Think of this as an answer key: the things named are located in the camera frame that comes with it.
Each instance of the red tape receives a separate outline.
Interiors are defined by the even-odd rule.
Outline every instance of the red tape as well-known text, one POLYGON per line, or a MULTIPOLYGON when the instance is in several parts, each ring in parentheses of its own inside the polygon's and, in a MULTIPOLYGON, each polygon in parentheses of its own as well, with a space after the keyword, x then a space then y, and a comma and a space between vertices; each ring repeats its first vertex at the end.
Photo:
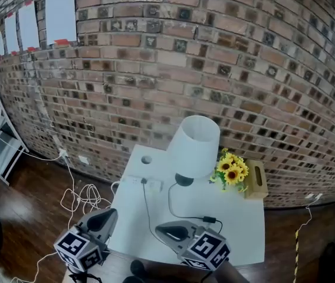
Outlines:
POLYGON ((57 45, 69 45, 69 41, 67 39, 55 40, 55 43, 57 45))

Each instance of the lamp shade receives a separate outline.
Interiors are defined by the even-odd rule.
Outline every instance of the lamp shade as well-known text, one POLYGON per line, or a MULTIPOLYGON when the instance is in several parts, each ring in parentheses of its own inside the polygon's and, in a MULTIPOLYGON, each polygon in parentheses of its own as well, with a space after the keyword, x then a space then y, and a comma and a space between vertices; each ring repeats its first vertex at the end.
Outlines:
POLYGON ((216 165, 220 128, 204 116, 189 116, 181 122, 167 155, 173 170, 189 178, 209 175, 216 165))

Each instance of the wooden floor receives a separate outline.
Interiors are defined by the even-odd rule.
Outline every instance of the wooden floor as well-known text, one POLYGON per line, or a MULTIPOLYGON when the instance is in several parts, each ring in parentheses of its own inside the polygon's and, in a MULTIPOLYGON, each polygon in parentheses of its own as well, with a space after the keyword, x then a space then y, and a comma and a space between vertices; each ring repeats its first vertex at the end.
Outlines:
MULTIPOLYGON (((109 186, 75 175, 77 188, 86 183, 98 186, 102 197, 112 200, 109 186)), ((42 162, 22 156, 9 179, 11 187, 0 181, 0 220, 4 230, 4 247, 0 254, 0 282, 13 277, 32 281, 37 261, 53 253, 53 243, 67 228, 70 213, 60 206, 60 199, 71 187, 67 169, 53 162, 42 162)), ((325 246, 335 241, 335 204, 312 208, 313 220, 300 231, 300 261, 297 282, 316 282, 318 258, 325 246)), ((73 221, 82 216, 79 209, 73 221)), ((265 262, 239 267, 250 282, 292 282, 295 265, 295 230, 309 218, 305 209, 266 211, 265 262)), ((130 275, 130 257, 110 255, 105 262, 107 280, 104 283, 122 282, 130 275)), ((147 263, 158 274, 177 274, 188 281, 199 282, 202 272, 184 266, 147 263)), ((65 267, 58 257, 52 256, 40 263, 37 282, 61 282, 65 267)))

